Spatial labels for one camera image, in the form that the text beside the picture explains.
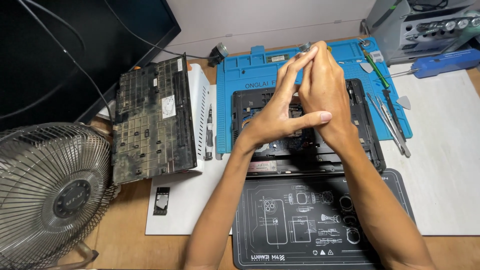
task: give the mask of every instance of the electric fan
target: electric fan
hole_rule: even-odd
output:
[[[48,267],[85,248],[114,196],[110,175],[110,144],[87,126],[0,133],[0,270]]]

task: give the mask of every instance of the white label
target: white label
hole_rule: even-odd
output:
[[[170,116],[174,116],[175,112],[175,95],[162,98],[162,120]]]
[[[258,161],[250,162],[247,172],[274,172],[276,171],[276,161]]]
[[[272,57],[272,62],[277,62],[277,61],[284,61],[285,60],[285,56],[275,56],[275,57]]]
[[[179,67],[179,71],[183,70],[183,66],[182,66],[182,63],[181,63],[181,58],[177,59],[177,66]]]

